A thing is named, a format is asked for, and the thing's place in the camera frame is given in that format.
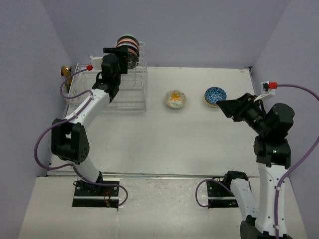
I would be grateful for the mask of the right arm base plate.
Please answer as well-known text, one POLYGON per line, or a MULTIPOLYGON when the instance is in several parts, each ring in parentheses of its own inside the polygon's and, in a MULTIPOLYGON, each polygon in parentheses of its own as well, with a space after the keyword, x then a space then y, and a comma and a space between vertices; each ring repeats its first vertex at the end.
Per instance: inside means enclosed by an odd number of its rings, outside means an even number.
POLYGON ((209 181, 207 185, 208 208, 238 208, 235 197, 216 182, 209 181))

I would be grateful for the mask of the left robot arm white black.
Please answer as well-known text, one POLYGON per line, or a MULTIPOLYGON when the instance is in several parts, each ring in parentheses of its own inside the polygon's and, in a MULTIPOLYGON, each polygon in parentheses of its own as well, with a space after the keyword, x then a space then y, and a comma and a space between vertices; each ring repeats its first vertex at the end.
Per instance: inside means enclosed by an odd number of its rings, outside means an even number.
POLYGON ((102 108, 117 95, 122 75, 128 72, 127 46, 104 48, 105 56, 101 63, 94 60, 93 65, 82 69, 83 72, 98 70, 96 81, 87 98, 81 105, 64 119, 56 119, 51 126, 51 151, 61 160, 70 162, 74 172, 87 182, 86 190, 93 196, 103 192, 101 172, 89 159, 90 145, 86 129, 100 113, 102 108))

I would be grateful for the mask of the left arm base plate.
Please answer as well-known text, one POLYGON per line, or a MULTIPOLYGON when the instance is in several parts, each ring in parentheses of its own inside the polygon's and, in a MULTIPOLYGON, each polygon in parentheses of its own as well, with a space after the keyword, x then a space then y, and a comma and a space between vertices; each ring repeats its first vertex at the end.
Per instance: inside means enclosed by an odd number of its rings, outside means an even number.
POLYGON ((72 207, 118 208, 120 181, 103 181, 104 184, 115 184, 111 187, 91 185, 78 180, 75 186, 72 207))

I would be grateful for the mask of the dark blue patterned bowl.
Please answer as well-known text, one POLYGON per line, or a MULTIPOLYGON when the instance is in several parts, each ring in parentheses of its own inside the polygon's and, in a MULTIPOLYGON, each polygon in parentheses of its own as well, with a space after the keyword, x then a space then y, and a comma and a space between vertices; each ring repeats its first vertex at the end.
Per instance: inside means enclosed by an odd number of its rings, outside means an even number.
POLYGON ((217 105, 218 101, 227 99, 227 94, 220 87, 210 87, 205 91, 204 98, 210 105, 217 105))

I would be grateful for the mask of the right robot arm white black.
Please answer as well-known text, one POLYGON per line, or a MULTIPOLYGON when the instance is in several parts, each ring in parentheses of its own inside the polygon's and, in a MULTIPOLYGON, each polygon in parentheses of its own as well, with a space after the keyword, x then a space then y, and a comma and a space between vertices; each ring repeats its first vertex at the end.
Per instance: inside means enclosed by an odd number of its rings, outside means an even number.
POLYGON ((255 202, 245 173, 228 171, 223 192, 235 196, 242 215, 242 239, 289 239, 285 220, 285 176, 291 166, 286 139, 294 123, 294 110, 277 103, 266 112, 261 100, 245 93, 235 100, 218 101, 227 118, 244 121, 257 136, 254 153, 260 175, 259 202, 255 202))

